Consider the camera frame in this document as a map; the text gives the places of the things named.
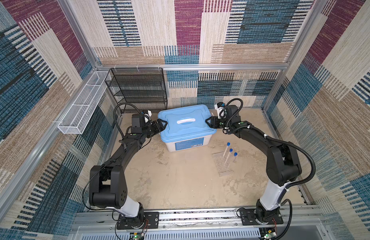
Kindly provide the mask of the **blue plastic bin lid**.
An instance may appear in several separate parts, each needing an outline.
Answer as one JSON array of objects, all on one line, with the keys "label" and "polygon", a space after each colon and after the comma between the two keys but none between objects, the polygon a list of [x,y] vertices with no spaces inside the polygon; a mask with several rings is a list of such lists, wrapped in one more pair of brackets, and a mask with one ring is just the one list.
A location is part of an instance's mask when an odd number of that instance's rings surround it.
[{"label": "blue plastic bin lid", "polygon": [[211,116],[206,105],[161,111],[158,118],[168,123],[161,132],[161,139],[164,143],[172,143],[213,135],[217,130],[206,123]]}]

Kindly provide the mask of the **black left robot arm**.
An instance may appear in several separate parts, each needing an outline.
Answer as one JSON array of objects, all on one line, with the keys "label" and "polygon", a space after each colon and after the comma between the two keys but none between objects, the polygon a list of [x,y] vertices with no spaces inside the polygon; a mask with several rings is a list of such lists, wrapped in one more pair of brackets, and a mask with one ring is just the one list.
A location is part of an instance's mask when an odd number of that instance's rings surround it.
[{"label": "black left robot arm", "polygon": [[93,166],[90,180],[84,187],[89,192],[90,211],[111,210],[119,213],[118,224],[126,223],[133,229],[147,225],[144,207],[128,196],[125,169],[133,156],[145,146],[146,139],[161,133],[167,121],[152,120],[149,111],[137,110],[132,115],[132,124],[121,133],[121,146],[102,165]]}]

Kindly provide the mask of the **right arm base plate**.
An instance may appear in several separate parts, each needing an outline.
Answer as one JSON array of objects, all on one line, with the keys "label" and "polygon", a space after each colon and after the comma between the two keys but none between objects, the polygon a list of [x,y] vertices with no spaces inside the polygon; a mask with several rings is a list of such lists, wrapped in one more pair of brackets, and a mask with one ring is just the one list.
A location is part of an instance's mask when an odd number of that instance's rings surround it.
[{"label": "right arm base plate", "polygon": [[236,215],[241,219],[243,226],[273,225],[274,222],[276,225],[282,225],[284,223],[279,208],[272,211],[239,208]]}]

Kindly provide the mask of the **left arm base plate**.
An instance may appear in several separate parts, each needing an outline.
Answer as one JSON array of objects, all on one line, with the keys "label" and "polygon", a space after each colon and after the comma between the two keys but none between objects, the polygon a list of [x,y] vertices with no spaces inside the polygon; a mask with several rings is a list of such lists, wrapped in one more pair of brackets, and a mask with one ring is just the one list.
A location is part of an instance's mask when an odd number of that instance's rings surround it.
[{"label": "left arm base plate", "polygon": [[119,215],[116,229],[117,230],[142,230],[142,229],[157,229],[159,226],[159,212],[144,212],[138,214],[137,217],[127,218]]}]

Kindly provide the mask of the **white plastic storage bin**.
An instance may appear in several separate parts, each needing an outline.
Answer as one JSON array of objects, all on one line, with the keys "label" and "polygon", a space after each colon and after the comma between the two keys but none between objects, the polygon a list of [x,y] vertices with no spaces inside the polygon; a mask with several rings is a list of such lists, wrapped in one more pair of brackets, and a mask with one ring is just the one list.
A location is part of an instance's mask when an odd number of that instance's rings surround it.
[{"label": "white plastic storage bin", "polygon": [[213,135],[192,138],[188,140],[165,143],[169,152],[188,150],[192,148],[202,147],[209,144]]}]

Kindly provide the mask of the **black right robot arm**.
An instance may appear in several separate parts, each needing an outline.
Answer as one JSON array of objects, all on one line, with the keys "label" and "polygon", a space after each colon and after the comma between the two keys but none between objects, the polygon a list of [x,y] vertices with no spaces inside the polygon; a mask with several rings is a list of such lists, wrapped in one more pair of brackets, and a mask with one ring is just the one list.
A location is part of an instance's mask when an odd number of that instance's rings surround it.
[{"label": "black right robot arm", "polygon": [[[262,130],[240,116],[242,106],[218,102],[215,104],[217,115],[206,119],[206,124],[212,129],[221,129],[226,135],[249,142],[267,157],[266,174],[269,179],[266,190],[257,200],[254,210],[255,220],[260,225],[268,224],[280,213],[280,206],[287,190],[309,182],[316,173],[317,167],[307,151],[292,142],[286,142],[270,137]],[[298,180],[302,174],[302,166],[298,153],[302,153],[311,165],[307,177]]]}]

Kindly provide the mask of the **blue capped test tube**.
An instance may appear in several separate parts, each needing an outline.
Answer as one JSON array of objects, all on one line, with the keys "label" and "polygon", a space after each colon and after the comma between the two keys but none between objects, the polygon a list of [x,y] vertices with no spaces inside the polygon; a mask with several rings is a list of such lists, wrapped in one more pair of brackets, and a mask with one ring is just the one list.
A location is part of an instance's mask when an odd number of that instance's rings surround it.
[{"label": "blue capped test tube", "polygon": [[236,160],[238,153],[234,153],[233,156],[230,158],[228,167]]},{"label": "blue capped test tube", "polygon": [[229,149],[229,151],[226,153],[226,155],[224,156],[225,158],[225,165],[227,164],[228,160],[229,160],[229,157],[231,155],[231,153],[233,152],[233,149]]},{"label": "blue capped test tube", "polygon": [[229,156],[229,154],[230,154],[230,145],[231,145],[231,143],[227,143],[227,147],[226,147],[226,149],[225,149],[225,152],[224,152],[224,154],[223,154],[223,158],[224,159],[227,159],[227,157]]}]

